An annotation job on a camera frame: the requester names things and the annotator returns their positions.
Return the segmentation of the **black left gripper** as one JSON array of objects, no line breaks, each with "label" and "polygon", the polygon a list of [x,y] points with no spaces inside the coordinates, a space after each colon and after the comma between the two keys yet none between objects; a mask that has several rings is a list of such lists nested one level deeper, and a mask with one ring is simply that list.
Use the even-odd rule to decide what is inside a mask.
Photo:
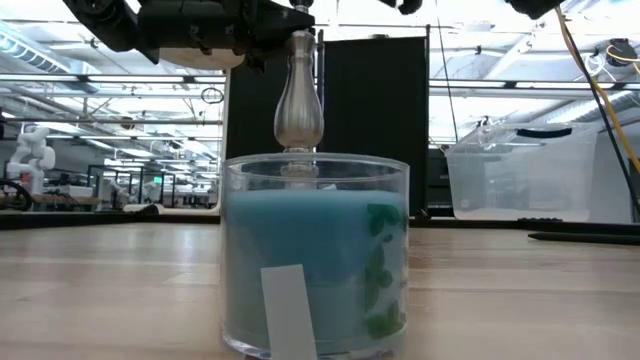
[{"label": "black left gripper", "polygon": [[[314,0],[247,0],[244,19],[250,44],[247,65],[264,73],[266,62],[285,52],[291,35],[315,24],[309,13]],[[137,50],[153,63],[240,64],[237,31],[246,27],[237,14],[228,13],[216,0],[149,0],[137,13]]]}]

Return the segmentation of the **silver metal lamp base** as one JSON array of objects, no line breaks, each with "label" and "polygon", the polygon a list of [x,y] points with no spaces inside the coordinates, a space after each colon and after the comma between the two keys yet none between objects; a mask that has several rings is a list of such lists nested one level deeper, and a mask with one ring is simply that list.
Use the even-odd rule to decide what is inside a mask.
[{"label": "silver metal lamp base", "polygon": [[315,189],[318,169],[311,153],[324,134],[324,118],[314,87],[316,50],[312,27],[294,31],[286,42],[288,73],[274,118],[274,135],[289,161],[281,174],[289,189]]}]

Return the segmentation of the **black upright panel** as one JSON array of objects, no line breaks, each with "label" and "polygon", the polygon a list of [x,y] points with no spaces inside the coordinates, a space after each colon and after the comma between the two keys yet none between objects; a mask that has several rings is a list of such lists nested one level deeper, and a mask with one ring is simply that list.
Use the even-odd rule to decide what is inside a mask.
[{"label": "black upright panel", "polygon": [[[320,151],[373,155],[410,167],[409,212],[426,207],[429,45],[426,36],[327,41],[323,47],[324,135]],[[274,153],[274,115],[288,66],[264,74],[231,70],[225,155]]]}]

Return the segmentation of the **blue candle in glass jar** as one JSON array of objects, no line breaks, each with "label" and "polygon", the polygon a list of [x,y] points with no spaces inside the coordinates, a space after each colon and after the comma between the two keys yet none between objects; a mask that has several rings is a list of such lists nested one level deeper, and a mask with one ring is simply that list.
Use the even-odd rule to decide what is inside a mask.
[{"label": "blue candle in glass jar", "polygon": [[221,328],[265,360],[313,337],[309,360],[400,360],[408,327],[409,167],[374,156],[225,161]]}]

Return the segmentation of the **white humanoid robot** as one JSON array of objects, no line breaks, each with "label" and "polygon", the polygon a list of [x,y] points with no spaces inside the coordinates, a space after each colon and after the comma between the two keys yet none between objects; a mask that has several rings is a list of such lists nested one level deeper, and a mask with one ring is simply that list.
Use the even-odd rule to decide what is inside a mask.
[{"label": "white humanoid robot", "polygon": [[18,179],[22,174],[30,175],[32,195],[42,194],[45,172],[55,166],[56,152],[46,141],[49,133],[47,127],[28,126],[17,136],[17,148],[7,164],[9,179]]}]

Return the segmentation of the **clear plastic storage bin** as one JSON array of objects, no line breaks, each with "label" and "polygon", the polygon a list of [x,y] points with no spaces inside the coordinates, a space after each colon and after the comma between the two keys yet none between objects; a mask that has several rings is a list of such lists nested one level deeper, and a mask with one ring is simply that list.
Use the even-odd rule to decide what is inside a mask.
[{"label": "clear plastic storage bin", "polygon": [[598,131],[570,123],[476,128],[445,152],[454,216],[588,220]]}]

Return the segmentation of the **black pen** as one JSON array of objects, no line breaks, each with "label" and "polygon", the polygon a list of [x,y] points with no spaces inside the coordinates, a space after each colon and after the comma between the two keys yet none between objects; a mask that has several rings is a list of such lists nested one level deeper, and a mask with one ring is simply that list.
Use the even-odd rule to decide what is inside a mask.
[{"label": "black pen", "polygon": [[640,236],[631,235],[536,232],[530,233],[528,237],[539,241],[640,246]]}]

